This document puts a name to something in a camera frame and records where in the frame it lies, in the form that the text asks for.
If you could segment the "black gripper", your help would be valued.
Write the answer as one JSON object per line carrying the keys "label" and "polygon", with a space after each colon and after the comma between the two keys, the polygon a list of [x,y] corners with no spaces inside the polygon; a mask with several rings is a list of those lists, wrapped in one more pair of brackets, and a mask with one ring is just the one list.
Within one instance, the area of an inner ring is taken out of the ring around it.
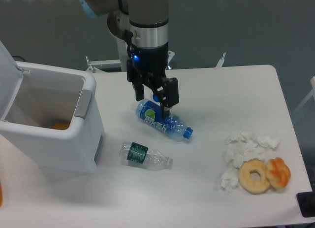
{"label": "black gripper", "polygon": [[179,103],[178,79],[167,78],[168,43],[154,48],[140,48],[127,42],[127,80],[132,83],[136,100],[144,98],[144,86],[154,90],[160,103],[161,117],[170,115],[170,108]]}

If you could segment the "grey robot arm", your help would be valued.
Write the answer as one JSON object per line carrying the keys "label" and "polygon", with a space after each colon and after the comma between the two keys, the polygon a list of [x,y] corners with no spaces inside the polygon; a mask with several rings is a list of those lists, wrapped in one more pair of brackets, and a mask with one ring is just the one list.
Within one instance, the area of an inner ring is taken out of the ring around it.
{"label": "grey robot arm", "polygon": [[111,34],[119,46],[121,67],[132,83],[137,101],[144,87],[152,90],[160,103],[162,118],[179,103],[177,78],[165,74],[169,63],[169,0],[79,0],[84,11],[98,17],[108,15]]}

